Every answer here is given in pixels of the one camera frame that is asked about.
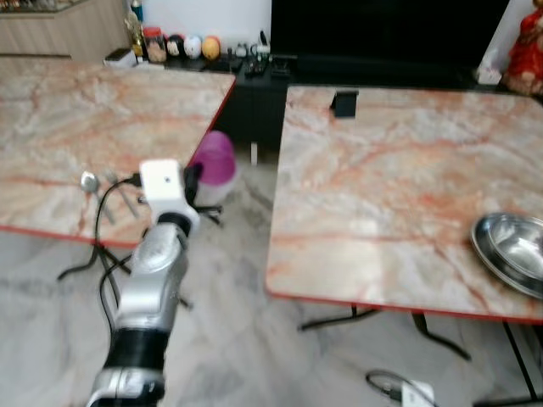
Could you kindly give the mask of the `purple plastic cup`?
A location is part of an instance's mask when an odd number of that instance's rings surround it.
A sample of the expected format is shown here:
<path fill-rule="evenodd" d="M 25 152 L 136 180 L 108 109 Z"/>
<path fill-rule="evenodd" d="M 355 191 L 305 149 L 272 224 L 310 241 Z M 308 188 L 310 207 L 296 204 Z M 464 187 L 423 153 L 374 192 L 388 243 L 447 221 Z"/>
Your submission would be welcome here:
<path fill-rule="evenodd" d="M 203 136 L 190 165 L 202 168 L 202 185 L 225 186 L 238 175 L 232 140 L 222 131 L 209 131 Z"/>

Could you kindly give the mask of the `steel fork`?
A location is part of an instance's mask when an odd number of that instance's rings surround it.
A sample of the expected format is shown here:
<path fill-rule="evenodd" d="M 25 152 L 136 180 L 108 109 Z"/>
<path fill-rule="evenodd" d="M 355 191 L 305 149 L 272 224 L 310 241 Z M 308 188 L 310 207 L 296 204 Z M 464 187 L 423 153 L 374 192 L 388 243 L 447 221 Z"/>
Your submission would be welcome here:
<path fill-rule="evenodd" d="M 131 198 L 128 197 L 128 195 L 125 193 L 124 187 L 121 187 L 121 179 L 118 175 L 115 173 L 112 173 L 112 171 L 106 171 L 104 173 L 104 177 L 111 182 L 111 186 L 114 187 L 114 190 L 116 190 L 117 193 L 120 194 L 121 201 L 125 203 L 125 206 L 129 209 L 129 212 L 131 212 L 132 216 L 135 218 L 139 217 L 138 210 L 136 210 L 135 204 L 131 201 Z"/>

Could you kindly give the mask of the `steel spoon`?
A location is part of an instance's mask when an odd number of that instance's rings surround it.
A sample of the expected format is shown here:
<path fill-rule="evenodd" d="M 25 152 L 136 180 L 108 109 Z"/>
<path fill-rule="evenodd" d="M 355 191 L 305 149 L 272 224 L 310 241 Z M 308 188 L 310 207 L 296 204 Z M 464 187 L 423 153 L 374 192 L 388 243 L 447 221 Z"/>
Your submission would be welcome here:
<path fill-rule="evenodd" d="M 98 209 L 101 209 L 102 213 L 105 214 L 106 220 L 108 220 L 110 224 L 114 224 L 114 217 L 111 214 L 111 210 L 105 206 L 104 197 L 102 197 L 102 194 L 100 193 L 100 182 L 98 182 L 97 176 L 90 173 L 90 171 L 84 171 L 84 173 L 81 174 L 81 181 L 79 182 L 81 183 L 82 190 L 88 194 L 92 194 L 98 200 Z"/>

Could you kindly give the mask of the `orange round figurine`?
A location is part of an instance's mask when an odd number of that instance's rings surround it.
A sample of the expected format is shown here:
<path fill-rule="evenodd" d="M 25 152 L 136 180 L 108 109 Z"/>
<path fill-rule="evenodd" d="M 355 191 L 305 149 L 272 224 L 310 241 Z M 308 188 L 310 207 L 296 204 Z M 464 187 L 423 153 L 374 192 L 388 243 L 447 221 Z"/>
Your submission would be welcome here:
<path fill-rule="evenodd" d="M 201 42 L 201 54 L 205 59 L 218 59 L 221 56 L 221 40 L 215 36 L 206 36 Z"/>

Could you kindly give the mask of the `white round figurine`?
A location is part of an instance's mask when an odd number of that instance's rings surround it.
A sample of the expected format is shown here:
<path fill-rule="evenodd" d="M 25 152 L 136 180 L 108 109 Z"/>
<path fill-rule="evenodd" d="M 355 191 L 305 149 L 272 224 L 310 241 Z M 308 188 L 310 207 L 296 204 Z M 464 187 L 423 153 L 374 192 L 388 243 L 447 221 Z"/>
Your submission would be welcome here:
<path fill-rule="evenodd" d="M 203 40 L 199 36 L 187 36 L 183 40 L 183 51 L 188 59 L 200 59 L 203 55 Z"/>

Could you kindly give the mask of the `black round figurine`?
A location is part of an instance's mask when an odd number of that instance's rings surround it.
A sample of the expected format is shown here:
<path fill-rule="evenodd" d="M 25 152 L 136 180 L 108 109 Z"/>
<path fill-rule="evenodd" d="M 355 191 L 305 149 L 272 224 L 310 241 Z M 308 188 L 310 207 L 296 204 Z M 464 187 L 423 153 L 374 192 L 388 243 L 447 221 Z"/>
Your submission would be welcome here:
<path fill-rule="evenodd" d="M 185 36 L 174 34 L 166 38 L 166 52 L 170 58 L 186 57 Z"/>

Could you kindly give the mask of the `jar with red lid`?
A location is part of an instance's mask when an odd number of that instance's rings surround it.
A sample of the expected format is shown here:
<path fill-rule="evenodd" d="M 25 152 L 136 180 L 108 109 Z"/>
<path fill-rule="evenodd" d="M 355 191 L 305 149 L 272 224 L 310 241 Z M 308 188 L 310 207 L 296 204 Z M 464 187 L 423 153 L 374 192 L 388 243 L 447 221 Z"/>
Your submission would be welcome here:
<path fill-rule="evenodd" d="M 168 59 L 166 50 L 166 39 L 159 27 L 143 28 L 144 49 L 146 58 L 152 64 L 163 64 Z"/>

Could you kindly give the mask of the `black folding table legs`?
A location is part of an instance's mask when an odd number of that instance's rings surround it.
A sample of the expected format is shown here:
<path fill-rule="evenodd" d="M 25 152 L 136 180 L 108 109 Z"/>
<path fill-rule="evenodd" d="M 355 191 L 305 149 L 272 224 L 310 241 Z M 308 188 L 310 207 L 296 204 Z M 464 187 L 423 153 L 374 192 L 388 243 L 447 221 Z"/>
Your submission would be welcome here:
<path fill-rule="evenodd" d="M 296 328 L 298 331 L 310 331 L 316 329 L 327 328 L 327 326 L 336 326 L 340 323 L 351 323 L 356 321 L 364 321 L 364 319 L 372 317 L 377 313 L 381 313 L 380 309 L 368 309 L 360 311 L 357 306 L 350 306 L 350 313 L 348 315 L 339 315 L 339 317 L 333 318 L 323 318 L 323 319 L 314 319 L 313 321 L 307 321 L 301 323 L 301 325 Z M 458 355 L 463 360 L 470 361 L 472 356 L 467 352 L 462 346 L 459 346 L 449 340 L 449 338 L 437 336 L 437 334 L 432 333 L 429 330 L 428 322 L 426 315 L 422 311 L 412 311 L 410 313 L 411 321 L 414 323 L 415 329 L 418 330 L 423 337 L 431 342 L 435 342 L 438 345 L 441 345 L 442 348 L 449 349 L 455 355 Z M 516 334 L 513 333 L 511 323 L 507 321 L 502 321 L 501 326 L 505 332 L 508 344 L 511 345 L 513 356 L 515 356 L 518 368 L 523 377 L 524 385 L 529 392 L 528 395 L 523 397 L 509 397 L 509 399 L 484 399 L 479 400 L 478 402 L 473 403 L 473 407 L 524 407 L 528 404 L 540 404 L 543 402 L 543 396 L 540 394 L 540 391 L 536 391 L 535 383 L 532 380 L 530 371 L 527 367 L 526 357 L 521 353 L 521 348 L 518 344 Z"/>
<path fill-rule="evenodd" d="M 195 207 L 195 210 L 197 210 L 198 214 L 201 214 L 202 216 L 206 216 L 207 218 L 209 218 L 209 220 L 212 220 L 215 225 L 218 225 L 221 227 L 221 220 L 220 220 L 220 216 L 222 212 L 221 205 L 197 206 Z M 98 256 L 100 255 L 104 257 L 108 257 L 109 255 L 112 255 L 112 253 L 104 247 L 98 247 L 98 245 L 92 245 L 92 255 L 90 255 L 89 260 L 84 265 L 73 266 L 73 267 L 65 269 L 65 271 L 61 272 L 61 274 L 57 276 L 58 282 L 61 282 L 69 274 L 75 274 L 75 272 L 84 271 L 84 270 L 93 268 L 94 263 L 96 263 L 96 261 L 98 260 Z"/>

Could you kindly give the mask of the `small white box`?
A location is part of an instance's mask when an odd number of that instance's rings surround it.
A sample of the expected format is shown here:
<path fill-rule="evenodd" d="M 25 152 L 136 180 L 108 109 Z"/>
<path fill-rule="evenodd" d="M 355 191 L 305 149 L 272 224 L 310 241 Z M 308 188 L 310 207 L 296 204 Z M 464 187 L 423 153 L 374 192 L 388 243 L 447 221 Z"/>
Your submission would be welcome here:
<path fill-rule="evenodd" d="M 140 65 L 140 58 L 132 49 L 115 49 L 104 57 L 104 65 L 114 69 L 132 69 Z"/>

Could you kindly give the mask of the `gold trophy with blue top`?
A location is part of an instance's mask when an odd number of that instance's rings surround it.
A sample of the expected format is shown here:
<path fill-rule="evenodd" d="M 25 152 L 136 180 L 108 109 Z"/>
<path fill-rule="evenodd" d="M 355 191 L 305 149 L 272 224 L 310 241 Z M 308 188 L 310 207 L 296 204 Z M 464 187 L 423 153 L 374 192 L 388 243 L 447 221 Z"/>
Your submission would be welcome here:
<path fill-rule="evenodd" d="M 131 38 L 133 54 L 137 59 L 146 58 L 146 42 L 143 37 L 143 8 L 140 0 L 128 0 L 127 15 L 125 19 L 126 30 Z"/>

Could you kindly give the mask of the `small black stand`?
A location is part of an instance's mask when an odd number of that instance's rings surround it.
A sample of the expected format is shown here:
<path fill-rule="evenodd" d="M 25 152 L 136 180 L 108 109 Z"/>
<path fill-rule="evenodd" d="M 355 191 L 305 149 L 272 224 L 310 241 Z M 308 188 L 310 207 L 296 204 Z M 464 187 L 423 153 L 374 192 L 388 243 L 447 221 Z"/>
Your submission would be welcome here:
<path fill-rule="evenodd" d="M 330 109 L 334 119 L 354 119 L 356 117 L 358 91 L 340 90 L 333 95 Z"/>

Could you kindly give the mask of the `steel bowl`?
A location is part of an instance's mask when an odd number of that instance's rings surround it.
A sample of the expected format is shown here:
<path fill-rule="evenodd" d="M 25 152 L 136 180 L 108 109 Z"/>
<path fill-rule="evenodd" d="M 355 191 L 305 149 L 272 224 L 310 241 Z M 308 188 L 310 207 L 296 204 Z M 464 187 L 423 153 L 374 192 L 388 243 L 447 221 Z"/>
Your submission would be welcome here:
<path fill-rule="evenodd" d="M 543 299 L 543 222 L 495 212 L 479 217 L 469 232 L 480 261 L 492 275 L 531 298 Z"/>

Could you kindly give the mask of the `light wood cabinet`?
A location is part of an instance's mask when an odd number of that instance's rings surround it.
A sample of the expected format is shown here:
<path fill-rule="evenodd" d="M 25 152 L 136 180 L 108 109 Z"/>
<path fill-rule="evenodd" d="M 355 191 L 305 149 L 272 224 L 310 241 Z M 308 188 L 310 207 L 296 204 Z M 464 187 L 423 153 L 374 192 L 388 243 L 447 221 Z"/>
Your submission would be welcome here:
<path fill-rule="evenodd" d="M 0 57 L 100 63 L 131 46 L 121 0 L 76 0 L 62 10 L 0 8 Z"/>

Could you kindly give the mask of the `red seated statue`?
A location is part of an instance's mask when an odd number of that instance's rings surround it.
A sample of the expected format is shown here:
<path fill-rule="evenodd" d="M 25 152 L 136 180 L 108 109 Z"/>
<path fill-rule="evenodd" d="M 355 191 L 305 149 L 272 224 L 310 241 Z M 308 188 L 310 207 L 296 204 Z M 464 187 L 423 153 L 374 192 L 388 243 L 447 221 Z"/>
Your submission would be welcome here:
<path fill-rule="evenodd" d="M 524 16 L 511 51 L 509 65 L 501 82 L 512 92 L 539 96 L 543 88 L 543 0 L 531 0 L 535 11 Z"/>

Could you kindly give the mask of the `black television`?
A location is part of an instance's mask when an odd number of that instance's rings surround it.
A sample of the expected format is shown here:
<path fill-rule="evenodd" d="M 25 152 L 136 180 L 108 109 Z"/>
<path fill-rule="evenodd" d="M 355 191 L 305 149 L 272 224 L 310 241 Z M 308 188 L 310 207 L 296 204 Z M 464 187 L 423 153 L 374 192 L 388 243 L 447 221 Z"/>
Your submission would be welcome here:
<path fill-rule="evenodd" d="M 474 67 L 509 0 L 272 0 L 271 50 Z"/>

